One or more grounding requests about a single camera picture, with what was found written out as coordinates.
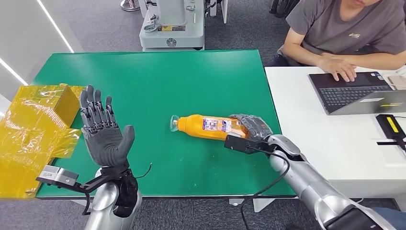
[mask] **white wall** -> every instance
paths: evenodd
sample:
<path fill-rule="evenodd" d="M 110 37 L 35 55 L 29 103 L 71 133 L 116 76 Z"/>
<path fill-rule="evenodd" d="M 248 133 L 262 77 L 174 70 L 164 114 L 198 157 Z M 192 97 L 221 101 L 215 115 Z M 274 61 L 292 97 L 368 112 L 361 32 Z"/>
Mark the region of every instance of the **white wall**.
<path fill-rule="evenodd" d="M 3 95 L 0 94 L 0 120 L 3 118 L 10 105 L 10 101 L 7 100 Z"/>
<path fill-rule="evenodd" d="M 71 49 L 83 51 L 55 0 L 0 0 L 0 58 L 28 84 L 51 54 L 71 52 L 41 4 Z M 11 101 L 22 84 L 0 65 L 0 94 Z"/>

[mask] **bottle label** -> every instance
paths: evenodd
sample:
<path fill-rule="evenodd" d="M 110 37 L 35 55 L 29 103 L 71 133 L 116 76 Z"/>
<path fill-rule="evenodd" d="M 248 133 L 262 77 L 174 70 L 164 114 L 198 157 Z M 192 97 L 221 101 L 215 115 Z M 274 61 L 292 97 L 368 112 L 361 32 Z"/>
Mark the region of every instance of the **bottle label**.
<path fill-rule="evenodd" d="M 203 130 L 223 131 L 228 133 L 231 131 L 231 121 L 217 120 L 205 117 L 203 118 Z"/>

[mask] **laptop keyboard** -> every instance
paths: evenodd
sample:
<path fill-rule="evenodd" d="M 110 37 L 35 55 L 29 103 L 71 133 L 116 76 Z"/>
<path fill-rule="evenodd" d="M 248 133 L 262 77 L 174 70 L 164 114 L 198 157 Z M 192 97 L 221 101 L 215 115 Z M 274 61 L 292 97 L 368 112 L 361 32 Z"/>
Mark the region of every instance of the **laptop keyboard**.
<path fill-rule="evenodd" d="M 326 105 L 348 105 L 375 91 L 390 91 L 389 86 L 347 87 L 347 88 L 320 88 L 321 96 Z"/>

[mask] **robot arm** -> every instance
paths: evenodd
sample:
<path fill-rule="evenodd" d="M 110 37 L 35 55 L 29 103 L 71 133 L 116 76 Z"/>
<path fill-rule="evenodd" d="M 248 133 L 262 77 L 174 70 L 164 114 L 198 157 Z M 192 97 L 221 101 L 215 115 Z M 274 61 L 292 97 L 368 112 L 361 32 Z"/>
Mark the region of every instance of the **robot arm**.
<path fill-rule="evenodd" d="M 283 178 L 312 212 L 322 229 L 395 230 L 375 211 L 357 204 L 337 191 L 306 160 L 295 144 L 283 135 L 272 135 L 261 118 L 242 115 L 238 119 L 249 131 L 250 139 L 228 135 L 225 147 L 247 154 L 259 150 L 265 152 L 271 167 L 280 175 L 286 173 Z"/>
<path fill-rule="evenodd" d="M 285 181 L 326 230 L 395 230 L 370 208 L 364 207 L 337 191 L 306 160 L 299 148 L 283 135 L 271 135 L 268 145 L 274 154 L 286 158 L 290 168 Z M 272 168 L 283 173 L 286 162 L 270 156 Z"/>
<path fill-rule="evenodd" d="M 80 184 L 77 182 L 78 174 L 47 165 L 37 180 L 86 195 L 87 204 L 82 214 L 90 216 L 85 230 L 130 230 L 135 210 L 142 201 L 137 178 L 133 176 L 127 160 L 135 138 L 134 128 L 126 126 L 121 133 L 115 120 L 112 98 L 107 96 L 104 109 L 101 92 L 94 91 L 91 85 L 81 92 L 80 107 L 86 146 L 93 161 L 101 168 L 93 180 Z M 87 212 L 90 193 L 96 189 L 92 212 Z"/>

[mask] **logo on t-shirt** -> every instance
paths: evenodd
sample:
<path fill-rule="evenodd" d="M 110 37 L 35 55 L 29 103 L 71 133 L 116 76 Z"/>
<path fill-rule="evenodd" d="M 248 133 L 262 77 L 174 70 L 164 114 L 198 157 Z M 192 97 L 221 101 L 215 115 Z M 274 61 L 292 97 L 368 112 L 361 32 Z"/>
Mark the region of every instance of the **logo on t-shirt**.
<path fill-rule="evenodd" d="M 353 37 L 353 38 L 359 38 L 360 36 L 361 36 L 361 34 L 354 34 L 354 33 L 348 35 L 348 37 Z"/>

